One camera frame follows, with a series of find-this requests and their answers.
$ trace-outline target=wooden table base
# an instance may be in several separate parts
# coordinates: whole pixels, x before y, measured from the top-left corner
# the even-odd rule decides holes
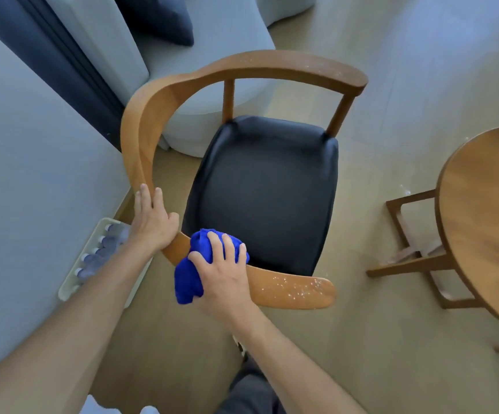
[[[370,278],[379,278],[394,274],[419,272],[426,279],[426,283],[429,285],[433,296],[442,309],[483,308],[484,306],[480,300],[476,298],[454,299],[447,291],[443,290],[431,272],[436,270],[454,270],[453,259],[446,251],[443,251],[442,254],[431,256],[431,254],[442,248],[439,247],[441,245],[440,242],[424,250],[419,250],[403,219],[401,207],[404,204],[433,199],[435,192],[435,190],[423,191],[422,193],[389,200],[385,203],[395,229],[398,232],[399,240],[404,248],[398,251],[387,264],[367,270],[367,275]],[[494,350],[499,353],[499,346],[494,346]]]

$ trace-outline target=light gray sofa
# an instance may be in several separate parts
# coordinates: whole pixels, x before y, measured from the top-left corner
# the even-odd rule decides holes
[[[123,104],[145,82],[192,72],[222,57],[274,49],[267,26],[300,13],[316,0],[185,0],[194,46],[131,33],[114,0],[47,0],[88,59]],[[262,115],[274,82],[236,82],[235,114]],[[221,124],[222,83],[196,93],[170,119],[164,138],[177,151],[202,157]]]

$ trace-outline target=throw pillow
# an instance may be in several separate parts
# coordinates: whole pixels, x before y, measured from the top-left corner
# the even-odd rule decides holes
[[[115,0],[130,28],[177,45],[192,46],[192,22],[184,0]]]

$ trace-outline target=person's leg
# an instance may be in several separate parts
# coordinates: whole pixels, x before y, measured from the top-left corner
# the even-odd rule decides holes
[[[277,414],[281,404],[267,378],[249,355],[215,414]]]

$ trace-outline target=hand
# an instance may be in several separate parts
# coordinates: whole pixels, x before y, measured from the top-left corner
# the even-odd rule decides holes
[[[128,242],[149,247],[153,255],[171,243],[178,229],[179,215],[175,212],[167,214],[161,189],[157,187],[154,191],[152,206],[148,186],[142,184],[135,193],[135,218]]]
[[[231,332],[236,333],[249,323],[249,318],[255,310],[259,311],[250,297],[246,273],[246,244],[240,245],[236,263],[234,244],[228,235],[222,236],[225,243],[224,255],[218,235],[208,232],[207,237],[212,244],[212,264],[205,261],[197,251],[188,255],[204,286],[204,296],[198,299],[198,305],[202,306],[204,312],[224,322]]]

